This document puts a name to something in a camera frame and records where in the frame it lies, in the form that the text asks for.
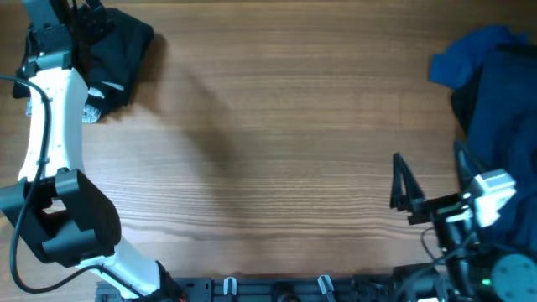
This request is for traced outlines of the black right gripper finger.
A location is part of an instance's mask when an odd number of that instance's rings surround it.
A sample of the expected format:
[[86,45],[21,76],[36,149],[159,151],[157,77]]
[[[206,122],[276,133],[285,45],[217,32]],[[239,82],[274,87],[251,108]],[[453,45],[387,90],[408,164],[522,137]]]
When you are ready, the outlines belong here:
[[461,140],[453,143],[456,175],[461,190],[465,190],[475,176],[489,171],[489,166],[476,156]]
[[425,195],[400,153],[393,156],[393,181],[389,206],[398,211],[422,211]]

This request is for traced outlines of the black shorts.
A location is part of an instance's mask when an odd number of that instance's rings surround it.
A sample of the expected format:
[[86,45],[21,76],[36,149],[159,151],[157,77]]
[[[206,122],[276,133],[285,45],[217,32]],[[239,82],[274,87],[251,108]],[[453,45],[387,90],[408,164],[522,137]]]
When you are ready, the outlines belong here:
[[117,8],[107,8],[113,30],[99,42],[88,44],[76,25],[76,6],[84,2],[23,3],[29,27],[16,76],[28,80],[49,68],[73,68],[88,86],[85,105],[100,109],[104,116],[128,104],[154,29]]

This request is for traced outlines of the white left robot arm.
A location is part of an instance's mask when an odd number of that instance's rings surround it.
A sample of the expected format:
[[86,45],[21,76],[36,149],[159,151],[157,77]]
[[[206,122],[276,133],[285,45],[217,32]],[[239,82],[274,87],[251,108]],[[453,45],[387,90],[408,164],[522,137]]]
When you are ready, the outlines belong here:
[[18,271],[24,242],[42,263],[91,272],[132,301],[181,301],[185,294],[164,266],[122,235],[113,203],[86,177],[81,128],[128,103],[153,39],[148,24],[99,1],[27,1],[26,49],[14,95],[31,106],[29,143],[15,185],[1,190],[13,225],[9,269]]

